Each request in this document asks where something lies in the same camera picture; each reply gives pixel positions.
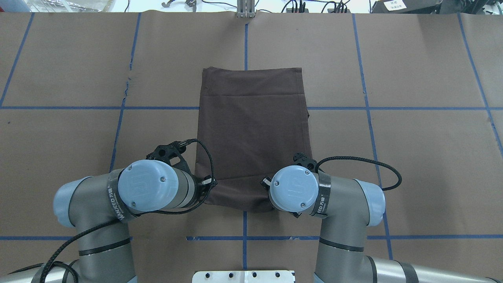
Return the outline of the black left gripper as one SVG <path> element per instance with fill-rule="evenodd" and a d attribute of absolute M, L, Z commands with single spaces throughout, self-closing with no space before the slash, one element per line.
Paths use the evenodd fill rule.
<path fill-rule="evenodd" d="M 203 204 L 211 188 L 218 184 L 215 178 L 211 178 L 211 175 L 205 177 L 193 176 L 193 183 L 195 185 L 193 197 L 191 199 L 191 208 L 196 208 Z"/>

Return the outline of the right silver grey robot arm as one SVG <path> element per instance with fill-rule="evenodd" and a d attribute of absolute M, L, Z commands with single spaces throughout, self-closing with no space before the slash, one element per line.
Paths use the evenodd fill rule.
<path fill-rule="evenodd" d="M 261 185 L 277 210 L 321 219 L 315 283 L 497 282 L 366 255 L 367 228 L 382 222 L 386 206 L 376 184 L 289 165 L 272 178 L 264 177 Z"/>

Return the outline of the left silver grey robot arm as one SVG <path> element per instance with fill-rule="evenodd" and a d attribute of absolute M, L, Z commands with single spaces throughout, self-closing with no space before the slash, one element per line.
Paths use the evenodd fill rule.
<path fill-rule="evenodd" d="M 56 192 L 58 222 L 77 234 L 43 263 L 1 277 L 2 283 L 136 283 L 128 222 L 149 213 L 195 210 L 216 184 L 189 169 L 139 160 L 100 176 L 87 176 Z"/>

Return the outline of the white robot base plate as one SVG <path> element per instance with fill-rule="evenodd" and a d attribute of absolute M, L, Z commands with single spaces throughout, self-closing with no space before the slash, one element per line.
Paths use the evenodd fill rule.
<path fill-rule="evenodd" d="M 201 271 L 192 283 L 295 283 L 295 272 L 290 270 Z"/>

